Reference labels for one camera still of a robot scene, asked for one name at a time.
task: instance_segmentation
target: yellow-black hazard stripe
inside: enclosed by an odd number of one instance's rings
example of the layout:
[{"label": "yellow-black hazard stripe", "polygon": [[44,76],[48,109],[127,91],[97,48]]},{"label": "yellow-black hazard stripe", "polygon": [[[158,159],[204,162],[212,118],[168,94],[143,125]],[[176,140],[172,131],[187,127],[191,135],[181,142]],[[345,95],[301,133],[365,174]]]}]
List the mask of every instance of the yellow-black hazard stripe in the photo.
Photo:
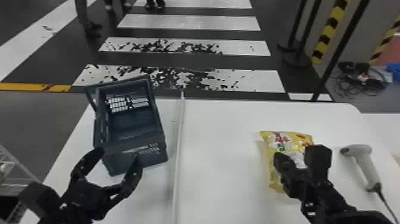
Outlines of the yellow-black hazard stripe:
[{"label": "yellow-black hazard stripe", "polygon": [[0,91],[68,92],[71,85],[0,83]]},{"label": "yellow-black hazard stripe", "polygon": [[322,58],[328,50],[329,43],[335,36],[336,29],[338,28],[340,21],[343,20],[346,8],[350,2],[351,0],[337,0],[335,2],[324,30],[318,40],[317,46],[315,46],[314,52],[311,56],[311,61],[314,64],[320,64],[322,62]]},{"label": "yellow-black hazard stripe", "polygon": [[372,55],[371,60],[369,61],[370,64],[376,63],[376,61],[382,55],[382,52],[385,50],[385,48],[388,46],[389,42],[392,40],[392,38],[396,34],[399,27],[400,27],[400,15],[396,18],[395,24],[386,33],[386,35],[383,38],[383,41],[380,43],[378,48],[376,48],[374,55]]}]

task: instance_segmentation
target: tangled wires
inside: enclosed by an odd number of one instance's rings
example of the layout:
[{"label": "tangled wires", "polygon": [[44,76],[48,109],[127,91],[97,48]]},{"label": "tangled wires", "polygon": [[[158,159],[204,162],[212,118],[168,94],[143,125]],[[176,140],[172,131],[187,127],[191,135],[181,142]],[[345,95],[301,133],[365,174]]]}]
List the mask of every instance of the tangled wires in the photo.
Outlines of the tangled wires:
[{"label": "tangled wires", "polygon": [[[339,68],[342,73],[338,76],[331,76],[331,79],[335,80],[334,92],[341,97],[353,99],[358,94],[374,97],[385,88],[385,77],[367,63],[341,62]],[[380,76],[381,79],[372,76],[370,71]]]}]

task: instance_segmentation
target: yellow floor line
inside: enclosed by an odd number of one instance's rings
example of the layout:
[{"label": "yellow floor line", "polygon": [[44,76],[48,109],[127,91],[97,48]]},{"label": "yellow floor line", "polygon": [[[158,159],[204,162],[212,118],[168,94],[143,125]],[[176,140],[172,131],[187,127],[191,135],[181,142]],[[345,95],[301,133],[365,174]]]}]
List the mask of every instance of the yellow floor line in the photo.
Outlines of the yellow floor line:
[{"label": "yellow floor line", "polygon": [[33,83],[0,83],[0,90],[10,91],[39,91],[39,92],[68,92],[71,85],[33,84]]}]

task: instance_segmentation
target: black pole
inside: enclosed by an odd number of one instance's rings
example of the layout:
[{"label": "black pole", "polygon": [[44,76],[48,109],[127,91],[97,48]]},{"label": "black pole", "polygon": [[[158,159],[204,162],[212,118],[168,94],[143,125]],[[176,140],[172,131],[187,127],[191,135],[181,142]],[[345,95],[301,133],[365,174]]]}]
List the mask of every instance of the black pole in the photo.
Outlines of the black pole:
[{"label": "black pole", "polygon": [[332,59],[330,60],[328,66],[325,69],[325,72],[322,76],[320,83],[318,84],[318,87],[315,89],[314,95],[311,98],[311,102],[316,102],[318,97],[320,96],[322,89],[324,88],[333,69],[338,63],[340,56],[343,53],[343,50],[346,48],[347,43],[349,42],[351,36],[353,35],[354,30],[357,27],[358,22],[361,20],[361,17],[363,16],[365,9],[367,8],[369,3],[370,0],[361,0],[356,12],[353,15],[353,18],[350,21],[349,26],[347,27],[345,34],[343,35],[342,40],[339,43],[339,46],[337,46],[336,51],[332,56]]},{"label": "black pole", "polygon": [[295,25],[293,26],[292,33],[290,33],[290,36],[289,36],[289,42],[287,43],[288,46],[293,46],[293,43],[296,38],[297,30],[299,29],[300,20],[301,20],[301,17],[303,16],[303,11],[304,11],[306,3],[307,3],[307,0],[302,0],[300,3],[300,7],[299,7],[299,10],[296,15]]},{"label": "black pole", "polygon": [[279,40],[278,46],[282,51],[287,51],[287,52],[296,51],[297,47],[294,46],[293,44],[295,43],[297,30],[299,29],[300,20],[301,20],[301,17],[303,16],[303,12],[304,12],[306,3],[307,3],[307,0],[301,0],[301,2],[300,2],[300,6],[299,6],[299,9],[297,10],[297,15],[295,18],[295,22],[294,22],[292,31],[289,35],[289,38],[287,38],[285,36],[285,37],[281,38],[281,40]]},{"label": "black pole", "polygon": [[300,41],[300,47],[299,47],[299,49],[297,49],[297,52],[296,52],[297,60],[300,59],[301,55],[303,54],[305,44],[307,42],[308,37],[310,36],[311,28],[313,28],[315,18],[317,17],[318,10],[320,9],[321,1],[322,0],[315,0],[314,5],[312,6],[310,17],[308,18],[308,22],[305,27],[303,37],[301,38],[301,41]]},{"label": "black pole", "polygon": [[315,0],[314,5],[308,18],[307,24],[305,25],[304,33],[301,38],[299,48],[296,52],[286,53],[283,55],[283,60],[291,66],[295,67],[307,67],[310,66],[310,58],[304,54],[305,44],[307,43],[308,37],[310,36],[311,29],[313,28],[315,18],[317,17],[318,10],[320,9],[322,0]]}]

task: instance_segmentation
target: stanchion base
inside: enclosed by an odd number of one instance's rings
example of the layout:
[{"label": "stanchion base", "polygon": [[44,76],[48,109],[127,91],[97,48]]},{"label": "stanchion base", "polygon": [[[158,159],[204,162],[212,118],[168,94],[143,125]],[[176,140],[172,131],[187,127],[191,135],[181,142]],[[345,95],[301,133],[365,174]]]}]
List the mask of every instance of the stanchion base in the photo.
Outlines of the stanchion base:
[{"label": "stanchion base", "polygon": [[283,61],[294,67],[308,67],[311,65],[310,58],[305,54],[302,54],[298,59],[295,52],[285,53],[282,57]]},{"label": "stanchion base", "polygon": [[289,37],[285,36],[283,38],[281,38],[278,41],[278,49],[283,51],[283,52],[294,52],[297,51],[297,49],[299,49],[299,42],[298,41],[294,41],[292,46],[289,46],[288,44],[289,42]]}]

